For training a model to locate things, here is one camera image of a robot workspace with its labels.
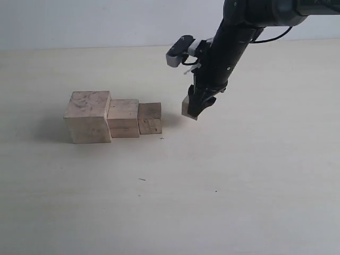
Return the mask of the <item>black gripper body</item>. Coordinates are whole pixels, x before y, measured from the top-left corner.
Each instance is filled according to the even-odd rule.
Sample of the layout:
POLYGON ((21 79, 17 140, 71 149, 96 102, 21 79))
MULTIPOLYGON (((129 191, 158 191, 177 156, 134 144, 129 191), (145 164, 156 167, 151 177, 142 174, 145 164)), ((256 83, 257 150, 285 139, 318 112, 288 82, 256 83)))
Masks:
POLYGON ((225 90, 228 79, 255 34, 247 24, 220 24, 201 67, 194 74, 194 95, 208 99, 225 90))

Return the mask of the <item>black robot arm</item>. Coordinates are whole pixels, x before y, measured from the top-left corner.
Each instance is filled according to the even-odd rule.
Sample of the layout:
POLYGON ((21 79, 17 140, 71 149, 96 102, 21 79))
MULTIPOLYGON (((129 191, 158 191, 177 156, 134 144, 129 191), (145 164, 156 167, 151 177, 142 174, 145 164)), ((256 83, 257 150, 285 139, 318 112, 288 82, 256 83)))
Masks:
POLYGON ((182 115, 196 119, 224 92, 228 79, 249 44, 266 27, 288 27, 313 15, 338 15, 339 1, 225 1, 223 19, 211 41, 186 37, 193 63, 193 84, 182 103, 182 115))

